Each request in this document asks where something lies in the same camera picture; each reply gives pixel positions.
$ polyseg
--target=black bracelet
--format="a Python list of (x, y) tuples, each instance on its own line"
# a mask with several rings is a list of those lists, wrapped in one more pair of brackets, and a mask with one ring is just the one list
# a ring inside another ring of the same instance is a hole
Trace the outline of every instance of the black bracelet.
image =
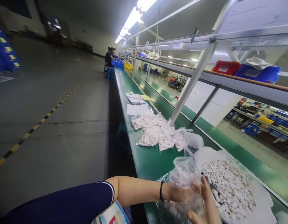
[(160, 200), (161, 200), (162, 202), (164, 202), (165, 200), (162, 198), (162, 184), (163, 184), (163, 181), (162, 181), (162, 183), (160, 184), (159, 197), (160, 197)]

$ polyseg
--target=seated worker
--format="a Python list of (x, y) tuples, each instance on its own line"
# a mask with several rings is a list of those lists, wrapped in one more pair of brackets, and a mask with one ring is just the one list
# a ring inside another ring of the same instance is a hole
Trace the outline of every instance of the seated worker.
[(109, 51), (106, 53), (106, 57), (105, 57), (105, 63), (109, 68), (113, 69), (114, 66), (112, 65), (112, 60), (115, 61), (116, 49), (108, 47), (108, 50)]
[(194, 224), (222, 224), (212, 199), (210, 185), (204, 176), (201, 182), (201, 185), (192, 185), (189, 189), (184, 189), (173, 187), (170, 183), (127, 176), (111, 177), (106, 181), (60, 190), (28, 201), (11, 210), (0, 221), (12, 224), (90, 224), (116, 200), (122, 207), (157, 200), (181, 202), (189, 195), (199, 192), (205, 202), (204, 216), (201, 218), (189, 210), (187, 217)]

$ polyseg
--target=navy sleeve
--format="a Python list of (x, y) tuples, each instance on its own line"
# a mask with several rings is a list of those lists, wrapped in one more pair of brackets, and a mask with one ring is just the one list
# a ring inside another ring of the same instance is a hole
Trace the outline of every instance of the navy sleeve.
[(29, 201), (13, 210), (4, 223), (85, 223), (109, 207), (114, 188), (105, 181), (57, 191)]

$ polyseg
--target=workbench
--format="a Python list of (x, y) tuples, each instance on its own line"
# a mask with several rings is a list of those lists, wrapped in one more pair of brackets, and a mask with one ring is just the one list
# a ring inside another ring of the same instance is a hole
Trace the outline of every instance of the workbench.
[[(115, 66), (115, 76), (137, 176), (141, 179), (156, 180), (174, 168), (173, 160), (178, 156), (183, 156), (183, 151), (177, 152), (174, 147), (159, 153), (158, 145), (154, 147), (137, 146), (136, 143), (139, 141), (142, 131), (134, 131), (131, 126), (131, 116), (126, 114), (129, 101), (125, 94), (131, 91), (134, 94), (142, 94), (144, 92), (152, 99), (152, 103), (165, 119), (171, 117), (175, 106), (178, 104), (178, 100), (161, 89), (156, 83), (152, 81), (145, 82), (144, 78), (137, 73), (135, 73), (133, 80), (126, 70)], [(175, 121), (176, 129), (180, 127), (193, 129), (194, 133), (199, 134), (203, 138), (205, 146), (209, 146), (217, 151), (221, 150), (220, 147), (188, 120), (188, 118), (192, 119), (195, 116), (192, 110), (184, 106), (182, 113), (184, 115), (179, 114)], [(288, 181), (286, 179), (277, 175), (268, 166), (210, 125), (203, 118), (197, 121), (197, 125), (288, 203)], [(281, 202), (274, 196), (272, 196), (272, 199), (275, 204), (272, 208), (274, 213), (278, 211), (288, 213), (288, 209)], [(148, 223), (160, 223), (155, 204), (145, 203), (144, 207)]]

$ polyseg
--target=yellow black warning stripe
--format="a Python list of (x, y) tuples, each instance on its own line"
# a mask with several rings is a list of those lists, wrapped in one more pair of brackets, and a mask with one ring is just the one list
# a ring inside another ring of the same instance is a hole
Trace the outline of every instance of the yellow black warning stripe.
[(83, 82), (81, 82), (73, 91), (70, 92), (70, 94), (68, 94), (64, 100), (62, 100), (60, 103), (57, 104), (57, 106), (55, 106), (44, 118), (41, 119), (40, 122), (38, 122), (37, 125), (35, 125), (32, 129), (30, 129), (30, 131), (28, 131), (27, 134), (25, 134), (24, 139), (18, 141), (7, 153), (5, 153), (5, 155), (0, 159), (0, 166), (5, 162), (5, 160), (11, 156), (23, 143), (24, 141), (38, 128), (38, 126), (40, 124), (42, 124), (43, 122), (46, 121), (46, 119), (48, 119), (52, 113), (54, 113), (54, 111), (65, 101), (67, 100), (68, 97), (70, 97), (81, 85), (83, 84)]

